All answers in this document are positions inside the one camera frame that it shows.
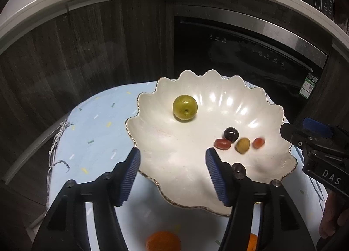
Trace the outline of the person's right hand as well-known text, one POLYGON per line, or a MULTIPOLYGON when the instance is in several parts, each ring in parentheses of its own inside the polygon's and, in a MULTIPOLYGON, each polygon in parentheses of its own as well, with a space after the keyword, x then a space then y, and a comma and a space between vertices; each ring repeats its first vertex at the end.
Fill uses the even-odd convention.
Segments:
POLYGON ((321 238, 326 239, 332 236, 337 227, 345 225, 348 221, 348 209, 345 210, 345 206, 345 200, 330 190, 319 225, 319 235, 321 238))

